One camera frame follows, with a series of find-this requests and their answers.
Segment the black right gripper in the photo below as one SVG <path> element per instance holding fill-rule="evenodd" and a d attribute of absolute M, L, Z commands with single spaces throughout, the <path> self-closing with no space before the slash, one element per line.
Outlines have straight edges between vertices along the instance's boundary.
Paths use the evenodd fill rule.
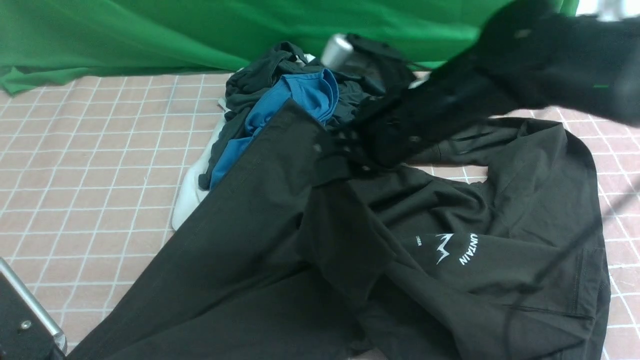
<path fill-rule="evenodd" d="M 353 121 L 316 137 L 315 172 L 351 176 L 393 169 L 471 127 L 481 115 L 480 96 L 479 75 L 430 75 L 368 100 Z"/>

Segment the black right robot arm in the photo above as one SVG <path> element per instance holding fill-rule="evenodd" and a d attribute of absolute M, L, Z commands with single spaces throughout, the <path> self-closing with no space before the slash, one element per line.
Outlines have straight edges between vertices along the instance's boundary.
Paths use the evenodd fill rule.
<path fill-rule="evenodd" d="M 321 63 L 374 72 L 385 92 L 354 120 L 318 137 L 330 166 L 384 171 L 481 119 L 558 106 L 639 127 L 639 17 L 567 16 L 548 0 L 514 0 L 496 11 L 470 47 L 417 86 L 414 64 L 387 43 L 336 34 Z"/>

